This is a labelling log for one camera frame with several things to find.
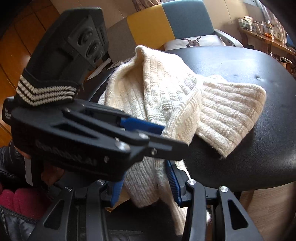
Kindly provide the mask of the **cream knitted sweater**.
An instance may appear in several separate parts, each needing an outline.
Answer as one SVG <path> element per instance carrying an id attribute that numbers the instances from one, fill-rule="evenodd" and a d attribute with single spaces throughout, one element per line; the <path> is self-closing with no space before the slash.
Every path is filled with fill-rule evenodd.
<path id="1" fill-rule="evenodd" d="M 259 85 L 198 75 L 179 56 L 145 46 L 114 71 L 99 99 L 163 126 L 164 137 L 190 144 L 198 136 L 223 157 L 254 127 L 265 101 Z"/>

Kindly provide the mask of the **red knitted garment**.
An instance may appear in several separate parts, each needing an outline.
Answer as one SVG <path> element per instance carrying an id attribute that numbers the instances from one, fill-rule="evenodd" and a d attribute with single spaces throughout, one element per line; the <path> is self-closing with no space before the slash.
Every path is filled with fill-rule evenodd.
<path id="1" fill-rule="evenodd" d="M 15 192 L 1 190 L 1 206 L 35 220 L 40 220 L 46 211 L 38 193 L 25 188 Z"/>

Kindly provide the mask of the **black jacket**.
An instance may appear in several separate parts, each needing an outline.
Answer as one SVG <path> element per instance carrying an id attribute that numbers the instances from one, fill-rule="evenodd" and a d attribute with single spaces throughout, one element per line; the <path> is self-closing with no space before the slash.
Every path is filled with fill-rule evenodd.
<path id="1" fill-rule="evenodd" d="M 1 147 L 1 240 L 27 240 L 46 212 L 25 179 L 25 158 L 13 142 Z"/>

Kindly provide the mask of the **white deer print cushion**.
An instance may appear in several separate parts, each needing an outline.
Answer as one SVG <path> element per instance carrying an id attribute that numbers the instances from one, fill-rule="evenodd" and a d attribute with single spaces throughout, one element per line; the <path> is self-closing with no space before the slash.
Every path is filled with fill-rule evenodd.
<path id="1" fill-rule="evenodd" d="M 166 51 L 203 46 L 226 46 L 226 44 L 217 35 L 175 39 L 164 44 Z"/>

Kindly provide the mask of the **wooden side table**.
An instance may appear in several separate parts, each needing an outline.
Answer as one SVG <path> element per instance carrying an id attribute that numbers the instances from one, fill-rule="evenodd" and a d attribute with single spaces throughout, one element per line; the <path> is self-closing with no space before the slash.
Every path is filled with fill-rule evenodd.
<path id="1" fill-rule="evenodd" d="M 274 53 L 272 52 L 272 47 L 276 49 L 280 49 L 281 51 L 285 51 L 287 53 L 288 57 L 294 57 L 295 51 L 292 49 L 286 47 L 284 44 L 282 44 L 280 41 L 272 40 L 271 38 L 266 37 L 265 35 L 260 35 L 255 32 L 251 32 L 248 30 L 245 30 L 243 28 L 238 28 L 238 31 L 240 32 L 241 38 L 242 38 L 242 44 L 246 48 L 249 45 L 249 38 L 254 38 L 260 41 L 261 49 L 260 51 L 266 53 L 267 55 L 270 55 L 271 57 L 275 58 Z M 290 61 L 288 58 L 280 57 L 279 59 L 276 59 L 292 76 L 294 76 L 293 69 L 292 69 L 292 61 Z"/>

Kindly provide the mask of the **glass jars on table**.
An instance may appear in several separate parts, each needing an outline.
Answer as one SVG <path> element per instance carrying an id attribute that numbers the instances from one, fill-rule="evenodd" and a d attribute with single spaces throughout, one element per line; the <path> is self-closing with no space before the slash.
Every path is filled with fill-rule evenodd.
<path id="1" fill-rule="evenodd" d="M 254 32 L 273 40 L 282 42 L 281 30 L 271 23 L 268 22 L 257 22 L 250 16 L 244 16 L 244 18 L 237 18 L 238 25 L 240 28 Z"/>

